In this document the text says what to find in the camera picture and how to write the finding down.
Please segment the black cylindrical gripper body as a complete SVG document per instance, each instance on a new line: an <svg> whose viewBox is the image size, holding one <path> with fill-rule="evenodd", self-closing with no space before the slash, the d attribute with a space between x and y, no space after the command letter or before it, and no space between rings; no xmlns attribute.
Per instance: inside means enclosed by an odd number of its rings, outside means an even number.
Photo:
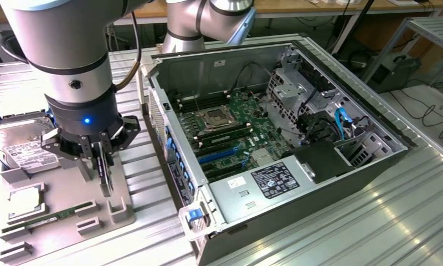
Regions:
<svg viewBox="0 0 443 266"><path fill-rule="evenodd" d="M104 131L114 136L123 127L114 86L99 98L86 103L60 102L50 96L46 99L62 128L62 137L72 142L80 142L82 136L99 141Z"/></svg>

